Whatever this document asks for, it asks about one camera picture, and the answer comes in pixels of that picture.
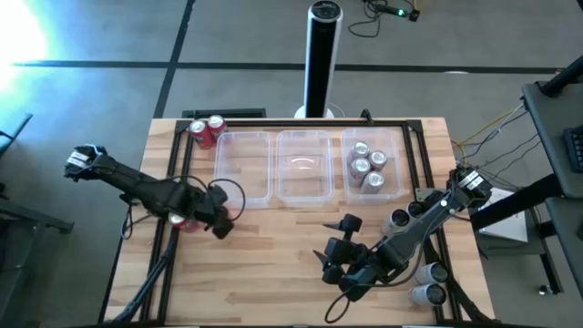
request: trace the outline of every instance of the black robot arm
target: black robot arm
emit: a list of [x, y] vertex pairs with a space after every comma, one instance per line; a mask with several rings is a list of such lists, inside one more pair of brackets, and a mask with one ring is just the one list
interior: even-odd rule
[[[390, 287], [409, 265], [417, 246], [433, 231], [452, 214], [484, 205], [491, 195], [492, 185], [473, 169], [458, 167], [450, 171], [449, 178], [447, 191], [436, 191], [429, 197], [421, 217], [405, 231], [383, 237], [371, 249], [351, 241], [353, 232], [360, 229], [361, 219], [347, 214], [339, 224], [327, 225], [345, 233], [341, 240], [330, 238], [324, 254], [314, 251], [323, 265], [322, 279], [338, 284], [349, 302], [360, 300], [377, 281], [381, 283], [378, 286]], [[343, 264], [349, 264], [346, 272]]]
[[66, 162], [65, 177], [77, 182], [80, 179], [100, 179], [124, 192], [120, 198], [127, 203], [133, 199], [163, 220], [169, 214], [185, 220], [198, 220], [212, 228], [223, 239], [233, 228], [229, 212], [222, 204], [227, 194], [219, 186], [201, 188], [191, 186], [186, 179], [155, 179], [136, 169], [117, 162], [103, 147], [85, 145], [75, 147]]

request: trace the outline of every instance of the floor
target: floor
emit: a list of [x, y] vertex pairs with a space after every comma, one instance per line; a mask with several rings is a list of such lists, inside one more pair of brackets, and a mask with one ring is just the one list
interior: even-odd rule
[[[291, 117], [302, 104], [301, 70], [175, 67], [178, 62], [303, 63], [306, 10], [312, 2], [198, 0], [184, 25], [181, 49], [175, 44], [185, 12], [188, 18], [187, 0], [0, 4], [0, 40], [11, 44], [0, 54], [0, 129], [13, 126], [25, 112], [34, 114], [0, 161], [0, 181], [14, 201], [75, 222], [70, 235], [46, 236], [33, 269], [42, 274], [29, 282], [30, 301], [20, 314], [23, 326], [94, 323], [106, 291], [125, 206], [118, 191], [104, 183], [62, 177], [72, 148], [104, 145], [117, 160], [138, 167], [152, 118], [217, 108], [266, 108], [268, 117]], [[337, 2], [344, 26], [363, 20], [360, 1]], [[404, 2], [391, 3], [406, 8]], [[520, 72], [552, 72], [583, 53], [583, 43], [574, 42], [583, 37], [583, 12], [575, 0], [419, 0], [418, 7], [417, 23], [384, 16], [375, 39], [343, 30], [339, 64], [402, 65], [412, 71], [336, 72], [332, 102], [346, 116], [368, 108], [376, 117], [445, 117], [451, 137], [464, 139], [515, 108], [523, 84], [551, 78]], [[45, 62], [8, 65], [30, 60]], [[136, 61], [148, 63], [132, 64]], [[435, 66], [498, 67], [498, 73], [427, 72]], [[485, 163], [534, 134], [524, 116], [470, 161]], [[503, 169], [521, 152], [489, 170]], [[500, 176], [526, 185], [549, 172], [538, 147]], [[583, 301], [560, 246], [553, 238], [549, 243], [566, 289], [556, 297], [537, 294], [545, 283], [538, 257], [483, 260], [498, 319], [552, 327], [583, 322]]]

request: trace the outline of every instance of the plastic container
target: plastic container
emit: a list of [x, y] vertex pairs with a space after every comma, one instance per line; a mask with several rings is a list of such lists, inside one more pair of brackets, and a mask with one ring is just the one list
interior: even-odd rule
[[[357, 141], [368, 144], [371, 152], [381, 150], [386, 155], [386, 164], [381, 170], [383, 188], [376, 194], [361, 194], [360, 187], [348, 184], [348, 156], [351, 146]], [[348, 128], [341, 135], [343, 155], [344, 194], [349, 204], [382, 204], [403, 195], [403, 181], [399, 167], [399, 155], [394, 147], [393, 134], [388, 128]]]
[[[232, 179], [245, 190], [246, 208], [267, 207], [271, 198], [271, 139], [268, 132], [227, 132], [217, 140], [214, 179]], [[239, 188], [216, 183], [229, 196], [228, 208], [240, 208]]]
[[278, 198], [286, 206], [317, 207], [334, 194], [332, 138], [324, 130], [285, 130], [277, 136]]

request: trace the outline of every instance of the cable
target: cable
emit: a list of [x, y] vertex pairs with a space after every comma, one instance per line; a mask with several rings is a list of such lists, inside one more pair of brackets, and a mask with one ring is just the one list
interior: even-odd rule
[[[409, 0], [403, 0], [409, 6], [411, 6], [411, 11], [415, 10], [415, 6]], [[386, 14], [385, 12], [379, 10], [377, 6], [389, 5], [387, 0], [363, 0], [363, 11], [370, 20], [352, 23], [348, 26], [348, 32], [359, 37], [375, 38], [379, 36], [381, 32], [381, 15]], [[376, 32], [372, 35], [364, 35], [353, 31], [353, 27], [360, 25], [368, 25], [376, 22]]]
[[338, 323], [338, 321], [340, 319], [342, 319], [344, 317], [344, 315], [346, 314], [346, 312], [348, 312], [348, 307], [350, 306], [350, 300], [347, 298], [346, 299], [346, 305], [344, 306], [344, 310], [342, 311], [342, 313], [340, 313], [336, 318], [329, 320], [328, 317], [330, 316], [330, 312], [332, 311], [332, 309], [334, 308], [334, 306], [336, 305], [336, 303], [338, 301], [340, 301], [342, 299], [342, 297], [346, 296], [346, 294], [354, 287], [356, 287], [357, 285], [353, 285], [351, 287], [349, 287], [346, 291], [344, 291], [343, 293], [341, 293], [340, 295], [338, 295], [338, 297], [336, 297], [336, 299], [330, 304], [330, 306], [328, 307], [328, 310], [326, 310], [326, 314], [324, 315], [324, 321], [326, 321], [326, 323], [330, 324], [330, 323]]
[[456, 218], [456, 219], [458, 219], [458, 220], [466, 220], [466, 221], [468, 221], [468, 222], [469, 222], [469, 221], [471, 221], [471, 220], [470, 220], [470, 219], [468, 219], [468, 218], [462, 218], [462, 217], [460, 217], [460, 216], [457, 216], [457, 215], [455, 215], [455, 214], [452, 214], [451, 216], [452, 216], [452, 218]]
[[477, 168], [477, 169], [483, 168], [483, 167], [485, 167], [485, 166], [487, 166], [487, 165], [490, 165], [490, 164], [494, 163], [495, 161], [497, 161], [497, 160], [499, 160], [499, 159], [503, 158], [503, 157], [504, 157], [504, 156], [506, 156], [506, 155], [510, 155], [510, 154], [512, 154], [513, 152], [517, 151], [519, 148], [521, 148], [522, 146], [526, 145], [528, 142], [530, 142], [532, 139], [536, 138], [537, 136], [538, 136], [538, 134], [537, 134], [537, 133], [535, 133], [535, 135], [534, 135], [534, 136], [532, 136], [532, 137], [531, 137], [529, 140], [527, 140], [527, 141], [525, 141], [525, 142], [521, 143], [520, 145], [516, 146], [514, 149], [512, 149], [512, 150], [510, 150], [510, 151], [508, 151], [508, 152], [506, 152], [506, 153], [504, 153], [504, 154], [502, 154], [502, 155], [498, 156], [498, 157], [497, 157], [497, 158], [495, 158], [495, 159], [489, 160], [488, 162], [486, 162], [486, 164], [484, 164], [484, 165], [482, 165], [482, 166], [479, 166], [479, 167], [476, 167], [476, 168]]
[[[134, 233], [134, 225], [142, 222], [143, 220], [152, 217], [151, 214], [143, 216], [136, 221], [133, 220], [133, 215], [131, 213], [132, 204], [128, 205], [128, 214], [126, 215], [126, 219], [124, 220], [123, 224], [121, 225], [120, 235], [124, 241], [128, 241], [131, 238], [132, 233]], [[126, 231], [129, 229], [129, 235], [126, 236]]]
[[415, 6], [411, 3], [411, 1], [409, 1], [409, 0], [403, 0], [403, 1], [405, 1], [411, 7], [411, 11], [415, 10]]
[[490, 141], [491, 139], [493, 139], [493, 138], [494, 138], [494, 137], [495, 137], [495, 136], [496, 136], [496, 135], [497, 135], [497, 134], [500, 132], [500, 129], [501, 129], [503, 126], [505, 126], [506, 124], [510, 123], [510, 121], [508, 121], [508, 120], [509, 120], [510, 118], [512, 118], [512, 116], [513, 116], [513, 115], [514, 115], [514, 114], [515, 114], [515, 113], [516, 113], [516, 112], [517, 112], [519, 109], [521, 109], [521, 108], [523, 108], [523, 107], [524, 107], [524, 104], [522, 104], [522, 105], [518, 106], [517, 108], [515, 108], [515, 109], [514, 109], [514, 111], [513, 111], [512, 113], [510, 113], [510, 115], [508, 115], [508, 116], [506, 117], [506, 119], [505, 119], [505, 120], [504, 120], [504, 121], [503, 121], [503, 122], [502, 122], [502, 123], [501, 123], [501, 124], [500, 124], [500, 125], [499, 125], [499, 126], [496, 128], [496, 129], [492, 130], [492, 132], [490, 132], [490, 134], [489, 134], [489, 135], [488, 135], [488, 136], [487, 136], [487, 137], [486, 137], [486, 138], [485, 138], [485, 139], [484, 139], [482, 142], [480, 142], [480, 143], [478, 144], [478, 147], [477, 147], [477, 149], [476, 149], [476, 151], [475, 151], [474, 153], [472, 153], [472, 154], [470, 154], [470, 155], [467, 155], [467, 156], [464, 156], [464, 157], [462, 157], [461, 159], [463, 159], [463, 160], [466, 160], [466, 159], [469, 159], [469, 158], [471, 158], [471, 157], [472, 157], [472, 156], [474, 156], [475, 154], [477, 154], [477, 153], [480, 151], [480, 149], [482, 148], [482, 146], [484, 146], [484, 144], [485, 144], [485, 143], [487, 143], [488, 141]]
[[512, 182], [510, 182], [510, 181], [508, 181], [506, 179], [502, 179], [500, 177], [496, 177], [495, 179], [493, 179], [493, 177], [495, 176], [495, 174], [492, 173], [492, 172], [489, 172], [489, 171], [487, 171], [485, 169], [477, 169], [477, 171], [480, 172], [480, 173], [482, 173], [482, 175], [484, 175], [483, 178], [486, 179], [486, 180], [488, 180], [488, 182], [494, 181], [494, 182], [496, 182], [498, 184], [503, 185], [506, 188], [509, 187], [509, 188], [512, 188], [512, 189], [515, 189], [515, 190], [521, 190], [521, 189], [524, 188], [524, 187], [517, 186], [514, 183], [512, 183]]
[[245, 210], [245, 204], [247, 203], [247, 198], [245, 197], [245, 191], [243, 191], [243, 187], [239, 183], [237, 183], [236, 181], [231, 180], [231, 179], [214, 179], [211, 182], [209, 182], [209, 188], [210, 188], [211, 183], [215, 183], [215, 182], [219, 182], [219, 181], [227, 181], [227, 182], [234, 184], [235, 186], [237, 186], [237, 188], [239, 188], [240, 194], [243, 197], [243, 203], [241, 205], [239, 214], [234, 219], [231, 220], [231, 221], [236, 221], [238, 218], [240, 218], [241, 214], [243, 214], [243, 211]]
[[343, 113], [343, 118], [346, 118], [346, 113], [344, 113], [343, 109], [338, 107], [338, 105], [331, 103], [331, 102], [329, 102], [328, 105], [332, 105], [332, 106], [336, 107], [341, 113]]
[[505, 117], [507, 117], [508, 115], [512, 114], [514, 112], [514, 109], [512, 110], [508, 110], [506, 113], [500, 115], [497, 118], [494, 118], [490, 123], [484, 125], [481, 129], [479, 129], [476, 133], [474, 133], [473, 135], [465, 138], [463, 141], [460, 142], [460, 144], [466, 143], [467, 141], [471, 140], [472, 138], [474, 138], [475, 136], [479, 135], [480, 133], [482, 133], [484, 130], [486, 130], [487, 128], [490, 128], [491, 126], [493, 126], [494, 124], [497, 123], [497, 121], [504, 119]]
[[461, 151], [462, 151], [462, 159], [464, 160], [464, 165], [467, 162], [467, 160], [465, 159], [465, 150], [464, 150], [464, 146], [462, 146], [459, 141], [457, 140], [453, 140], [453, 139], [449, 139], [454, 145], [456, 145]]
[[494, 179], [495, 179], [495, 178], [497, 178], [497, 177], [498, 177], [498, 175], [500, 175], [500, 173], [504, 172], [504, 171], [505, 171], [505, 170], [507, 170], [507, 169], [510, 169], [510, 167], [511, 167], [511, 166], [512, 166], [514, 163], [516, 163], [517, 161], [521, 160], [521, 159], [522, 159], [522, 158], [523, 158], [523, 157], [524, 157], [524, 156], [525, 156], [525, 155], [526, 155], [526, 154], [527, 154], [527, 153], [528, 153], [530, 150], [532, 150], [532, 149], [535, 149], [535, 148], [536, 148], [538, 145], [540, 145], [540, 140], [537, 142], [537, 144], [536, 144], [535, 146], [533, 146], [533, 147], [531, 147], [531, 148], [527, 149], [527, 150], [526, 150], [524, 153], [522, 153], [522, 156], [520, 156], [519, 158], [517, 158], [517, 159], [515, 159], [515, 160], [511, 161], [511, 162], [510, 162], [510, 164], [508, 164], [508, 166], [506, 166], [505, 168], [503, 168], [503, 169], [499, 170], [499, 171], [497, 172], [497, 174], [494, 176]]

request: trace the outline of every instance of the soda can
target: soda can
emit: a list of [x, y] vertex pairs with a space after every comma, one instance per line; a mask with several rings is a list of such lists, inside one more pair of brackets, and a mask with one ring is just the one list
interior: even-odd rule
[[194, 232], [199, 228], [199, 224], [196, 220], [186, 220], [179, 215], [170, 213], [168, 215], [168, 221], [174, 227], [184, 231], [184, 232]]
[[368, 161], [371, 162], [371, 169], [380, 171], [386, 164], [386, 155], [381, 150], [375, 150], [368, 156]]
[[407, 205], [405, 210], [407, 211], [407, 214], [417, 219], [425, 213], [425, 206], [419, 201], [412, 201]]
[[197, 141], [201, 149], [209, 149], [213, 145], [212, 136], [210, 134], [207, 123], [203, 120], [195, 120], [190, 123], [190, 135]]
[[348, 162], [353, 162], [355, 159], [366, 159], [370, 149], [368, 144], [364, 141], [358, 141], [350, 147], [350, 154], [348, 154]]
[[383, 235], [390, 235], [395, 229], [401, 229], [409, 224], [409, 214], [404, 210], [394, 210], [381, 226]]
[[209, 118], [209, 129], [215, 142], [219, 139], [220, 135], [228, 131], [225, 119], [219, 115], [213, 115]]
[[409, 290], [409, 301], [421, 306], [439, 306], [445, 303], [445, 290], [436, 283], [414, 287]]
[[424, 285], [428, 283], [445, 282], [448, 276], [449, 273], [443, 265], [433, 262], [419, 268], [415, 273], [414, 279], [417, 284]]
[[363, 185], [361, 186], [361, 193], [373, 194], [379, 192], [384, 185], [383, 174], [379, 172], [370, 172], [364, 177]]
[[371, 170], [371, 163], [368, 159], [355, 159], [348, 167], [348, 184], [353, 187], [360, 187], [368, 171]]

